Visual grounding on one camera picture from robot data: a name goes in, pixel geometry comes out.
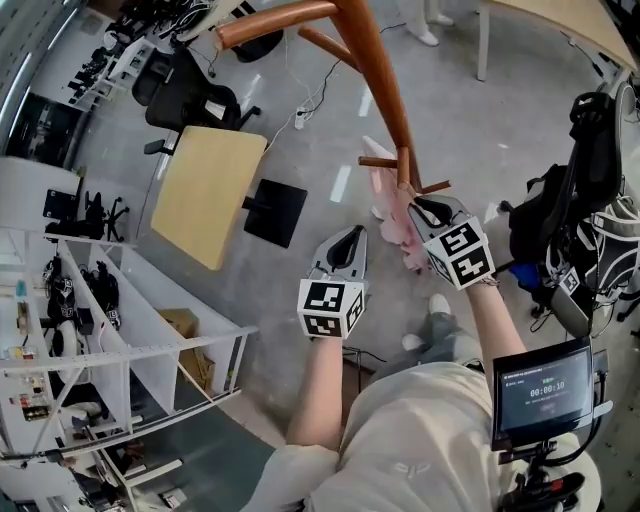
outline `sneaker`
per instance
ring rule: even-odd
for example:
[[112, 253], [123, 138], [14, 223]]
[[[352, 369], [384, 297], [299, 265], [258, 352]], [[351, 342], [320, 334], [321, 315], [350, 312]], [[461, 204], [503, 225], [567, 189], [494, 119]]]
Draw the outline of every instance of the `sneaker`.
[[429, 313], [432, 315], [434, 313], [451, 314], [451, 306], [449, 306], [449, 302], [444, 295], [436, 293], [431, 296], [429, 299]]
[[424, 340], [415, 334], [405, 334], [402, 338], [402, 348], [407, 352], [414, 350], [421, 345], [424, 345]]
[[427, 20], [434, 25], [441, 25], [443, 27], [453, 27], [453, 20], [444, 14], [438, 14], [434, 19]]
[[438, 46], [439, 41], [436, 36], [434, 36], [431, 32], [425, 32], [424, 34], [416, 35], [414, 34], [420, 41], [422, 41], [427, 46]]

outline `timer display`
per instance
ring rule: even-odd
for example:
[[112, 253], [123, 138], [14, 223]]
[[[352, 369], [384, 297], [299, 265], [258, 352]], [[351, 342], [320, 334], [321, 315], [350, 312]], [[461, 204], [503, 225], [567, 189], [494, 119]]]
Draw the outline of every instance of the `timer display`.
[[501, 430], [587, 414], [592, 407], [585, 352], [540, 366], [502, 374]]

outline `black device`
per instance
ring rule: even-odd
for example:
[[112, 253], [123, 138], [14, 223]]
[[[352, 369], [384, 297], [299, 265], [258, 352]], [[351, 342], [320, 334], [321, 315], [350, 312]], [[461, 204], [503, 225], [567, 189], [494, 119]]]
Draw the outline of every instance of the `black device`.
[[544, 441], [593, 420], [589, 338], [500, 357], [493, 373], [494, 451]]
[[[597, 399], [594, 373], [600, 384]], [[603, 405], [605, 379], [606, 357], [594, 364], [589, 337], [494, 359], [491, 449], [501, 451], [499, 464], [529, 463], [517, 475], [516, 489], [501, 497], [499, 512], [553, 512], [558, 504], [561, 510], [575, 508], [584, 476], [570, 473], [549, 480], [544, 468], [574, 461], [591, 442], [599, 416], [610, 405]], [[557, 447], [552, 438], [589, 425], [586, 442], [574, 453], [548, 458]]]

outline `black office chair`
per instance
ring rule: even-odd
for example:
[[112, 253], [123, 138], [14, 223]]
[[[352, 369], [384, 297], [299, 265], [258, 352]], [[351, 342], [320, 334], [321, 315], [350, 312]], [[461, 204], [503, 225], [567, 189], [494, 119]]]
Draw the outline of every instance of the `black office chair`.
[[111, 241], [113, 235], [117, 242], [124, 242], [124, 237], [118, 235], [116, 222], [123, 214], [129, 212], [129, 207], [127, 206], [116, 213], [116, 208], [121, 202], [122, 198], [117, 198], [113, 202], [111, 212], [106, 212], [102, 206], [100, 192], [94, 196], [93, 201], [89, 199], [89, 192], [85, 192], [85, 218], [83, 220], [52, 222], [47, 225], [45, 232], [100, 240], [104, 236], [106, 227], [108, 241]]
[[[154, 51], [132, 93], [138, 103], [147, 106], [147, 123], [178, 133], [188, 125], [239, 131], [252, 115], [261, 113], [254, 106], [242, 115], [233, 91], [209, 82], [185, 47], [173, 55]], [[224, 109], [221, 118], [206, 110], [207, 101]]]
[[171, 55], [154, 49], [138, 79], [131, 88], [134, 99], [143, 107], [149, 106], [153, 95], [171, 72]]

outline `white cable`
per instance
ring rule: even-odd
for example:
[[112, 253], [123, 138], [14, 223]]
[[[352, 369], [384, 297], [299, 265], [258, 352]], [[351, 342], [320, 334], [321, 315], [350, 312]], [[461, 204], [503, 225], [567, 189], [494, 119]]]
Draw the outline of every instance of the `white cable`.
[[292, 118], [293, 116], [295, 116], [297, 113], [298, 113], [298, 109], [296, 109], [296, 111], [295, 111], [295, 112], [292, 112], [292, 113], [291, 113], [291, 115], [287, 118], [287, 121], [286, 121], [286, 122], [282, 125], [282, 127], [281, 127], [277, 132], [276, 132], [276, 134], [273, 136], [273, 139], [271, 139], [271, 142], [269, 143], [269, 146], [267, 147], [267, 149], [265, 149], [264, 153], [262, 153], [262, 157], [263, 157], [263, 158], [264, 158], [264, 155], [266, 155], [266, 154], [269, 152], [269, 150], [273, 147], [273, 145], [275, 144], [276, 139], [278, 138], [278, 135], [280, 135], [280, 132], [281, 132], [282, 130], [284, 130], [284, 129], [287, 127], [287, 125], [289, 124], [289, 121], [291, 121], [291, 118]]
[[[291, 68], [289, 67], [289, 38], [287, 36], [286, 31], [284, 33], [284, 67], [287, 69], [287, 71], [291, 75], [291, 78], [293, 78], [296, 82], [298, 82], [298, 84], [300, 84], [302, 87], [304, 87], [307, 90], [307, 100], [304, 103], [302, 103], [302, 105], [300, 105], [298, 108], [302, 108], [304, 105], [306, 105], [307, 101], [311, 103], [312, 110], [316, 108], [316, 104], [314, 103], [313, 97], [311, 95], [311, 88], [306, 82], [303, 82], [296, 75], [294, 75], [293, 71], [291, 71]], [[311, 119], [312, 116], [313, 116], [313, 112], [311, 112], [311, 114], [305, 117], [305, 122]]]
[[[298, 105], [298, 107], [291, 113], [291, 115], [287, 118], [287, 120], [285, 121], [285, 123], [280, 127], [280, 129], [276, 132], [276, 134], [273, 136], [273, 139], [271, 139], [271, 142], [269, 143], [269, 146], [267, 146], [267, 149], [265, 150], [265, 152], [262, 154], [262, 156], [264, 157], [264, 155], [266, 155], [269, 150], [271, 149], [271, 147], [274, 145], [274, 143], [276, 142], [276, 139], [278, 138], [278, 135], [280, 135], [280, 133], [282, 132], [282, 130], [284, 130], [287, 125], [291, 122], [291, 119], [293, 118], [293, 116], [295, 116], [298, 113], [298, 110], [303, 108], [307, 103], [311, 103], [312, 108], [311, 110], [314, 110], [316, 108], [316, 104], [313, 101], [313, 98], [315, 98], [320, 91], [322, 90], [322, 87], [324, 86], [325, 81], [328, 81], [331, 78], [331, 75], [327, 76], [327, 78], [325, 78], [324, 80], [322, 80], [322, 82], [320, 83], [320, 85], [318, 86], [318, 88], [316, 89], [316, 92], [314, 92], [313, 94], [311, 94], [311, 89], [309, 89], [309, 86], [307, 84], [305, 84], [304, 82], [302, 82], [301, 80], [298, 80], [298, 78], [293, 74], [293, 72], [289, 69], [289, 57], [288, 57], [288, 53], [289, 53], [289, 44], [287, 42], [287, 32], [285, 31], [284, 33], [284, 62], [285, 62], [285, 67], [287, 68], [287, 71], [289, 71], [289, 74], [293, 77], [293, 79], [298, 82], [300, 85], [302, 85], [305, 89], [307, 89], [307, 94], [308, 97], [306, 100], [304, 100], [300, 105]], [[309, 119], [311, 119], [313, 117], [314, 112], [309, 112], [307, 114], [307, 116], [304, 118], [304, 122], [306, 123], [307, 121], [309, 121]]]

